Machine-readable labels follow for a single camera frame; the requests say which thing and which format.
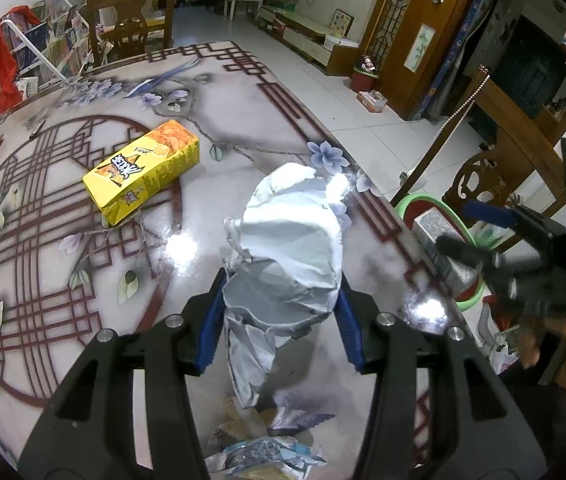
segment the dining table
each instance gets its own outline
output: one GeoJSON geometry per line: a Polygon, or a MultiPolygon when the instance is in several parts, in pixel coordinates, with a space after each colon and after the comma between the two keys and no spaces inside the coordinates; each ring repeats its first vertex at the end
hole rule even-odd
{"type": "MultiPolygon", "coordinates": [[[[286,162],[313,166],[326,179],[347,177],[337,213],[352,289],[425,332],[464,324],[362,168],[232,41],[152,52],[58,82],[1,115],[0,136],[0,454],[14,466],[46,403],[100,330],[146,331],[210,289],[231,251],[224,220],[240,218],[258,183],[286,162]],[[111,226],[82,177],[170,119],[198,137],[200,162],[111,226]],[[315,146],[339,163],[313,158],[315,146]],[[432,298],[435,312],[406,308],[432,298]]],[[[234,395],[223,337],[205,374],[187,378],[206,455],[217,451],[210,437],[229,420],[225,399],[234,395]]],[[[309,430],[326,461],[310,478],[346,480],[375,384],[348,362],[330,316],[278,351],[257,408],[328,414],[309,430]]],[[[427,373],[419,370],[417,454],[427,452],[428,403],[427,373]]]]}

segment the yellow snack box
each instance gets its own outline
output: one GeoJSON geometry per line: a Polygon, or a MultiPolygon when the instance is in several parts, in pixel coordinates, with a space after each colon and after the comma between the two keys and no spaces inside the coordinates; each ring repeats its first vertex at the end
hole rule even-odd
{"type": "Polygon", "coordinates": [[[116,225],[199,160],[198,137],[172,120],[133,140],[82,180],[103,216],[116,225]]]}

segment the doorway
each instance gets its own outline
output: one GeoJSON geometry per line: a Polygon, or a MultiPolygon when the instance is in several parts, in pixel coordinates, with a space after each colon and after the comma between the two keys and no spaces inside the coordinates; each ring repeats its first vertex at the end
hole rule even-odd
{"type": "MultiPolygon", "coordinates": [[[[556,95],[565,76],[566,53],[545,32],[521,16],[494,71],[494,82],[533,119],[556,95]]],[[[470,117],[472,127],[486,142],[493,144],[498,125],[477,107],[470,117]]]]}

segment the red cloth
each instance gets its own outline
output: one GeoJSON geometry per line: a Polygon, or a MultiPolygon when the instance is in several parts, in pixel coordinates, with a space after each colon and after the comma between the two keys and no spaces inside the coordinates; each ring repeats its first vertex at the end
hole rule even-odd
{"type": "MultiPolygon", "coordinates": [[[[28,6],[14,7],[8,14],[12,12],[21,14],[28,23],[33,25],[40,23],[40,20],[28,6]]],[[[3,27],[0,26],[0,114],[22,100],[20,92],[14,84],[14,79],[16,79],[16,74],[18,73],[18,64],[14,56],[12,56],[5,38],[3,38],[2,30],[3,27]]]]}

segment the white small table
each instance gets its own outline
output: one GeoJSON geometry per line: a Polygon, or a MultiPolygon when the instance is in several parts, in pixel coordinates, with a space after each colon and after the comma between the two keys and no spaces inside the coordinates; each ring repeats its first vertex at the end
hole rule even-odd
{"type": "Polygon", "coordinates": [[[223,14],[227,16],[227,3],[232,3],[232,8],[230,9],[230,20],[234,19],[234,5],[236,2],[256,2],[258,3],[258,10],[263,6],[263,0],[225,0],[225,6],[223,7],[223,14]]]}

